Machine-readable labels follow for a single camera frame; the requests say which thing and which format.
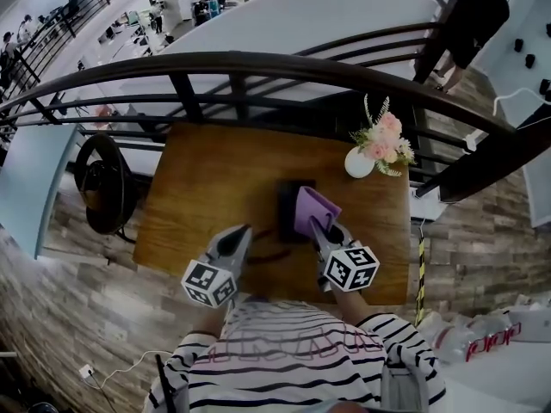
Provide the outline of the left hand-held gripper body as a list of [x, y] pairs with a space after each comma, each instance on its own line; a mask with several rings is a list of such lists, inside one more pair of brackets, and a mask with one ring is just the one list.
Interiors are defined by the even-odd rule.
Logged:
[[191, 260], [181, 285], [192, 302], [219, 308], [237, 294], [243, 265], [232, 257], [216, 259], [213, 264]]

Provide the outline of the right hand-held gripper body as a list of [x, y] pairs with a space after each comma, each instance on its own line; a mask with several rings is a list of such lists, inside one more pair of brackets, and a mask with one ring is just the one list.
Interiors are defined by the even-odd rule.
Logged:
[[354, 242], [350, 247], [323, 250], [318, 265], [318, 285], [322, 293], [332, 288], [360, 292], [370, 287], [380, 261], [368, 246]]

